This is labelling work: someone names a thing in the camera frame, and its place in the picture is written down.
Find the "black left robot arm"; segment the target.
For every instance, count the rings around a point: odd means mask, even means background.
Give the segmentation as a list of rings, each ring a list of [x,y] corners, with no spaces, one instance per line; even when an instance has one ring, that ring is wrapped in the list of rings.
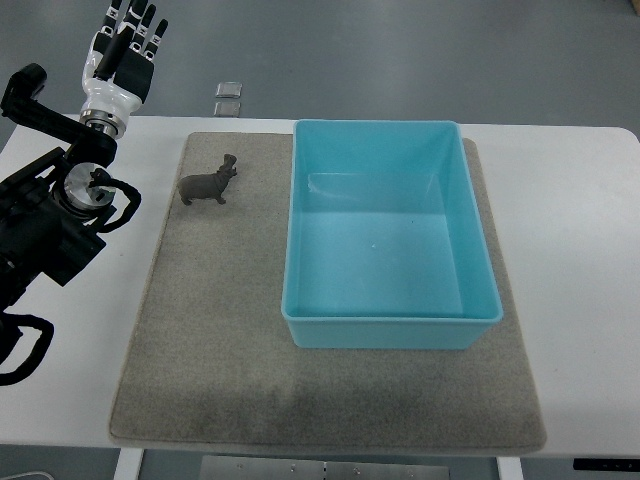
[[[14,73],[1,113],[18,125],[68,144],[56,147],[1,183],[1,358],[8,359],[26,328],[39,331],[31,353],[1,376],[4,386],[32,375],[52,342],[54,326],[9,312],[39,275],[60,286],[105,247],[103,235],[128,223],[141,204],[138,190],[114,177],[116,140],[124,124],[112,112],[91,110],[74,121],[40,104],[47,74],[36,63]]]

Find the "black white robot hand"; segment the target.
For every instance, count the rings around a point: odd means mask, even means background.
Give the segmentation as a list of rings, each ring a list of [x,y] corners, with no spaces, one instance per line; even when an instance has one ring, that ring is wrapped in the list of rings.
[[[155,56],[168,21],[151,24],[156,6],[149,1],[112,1],[94,35],[82,74],[86,100],[80,123],[119,139],[130,116],[145,103]]]

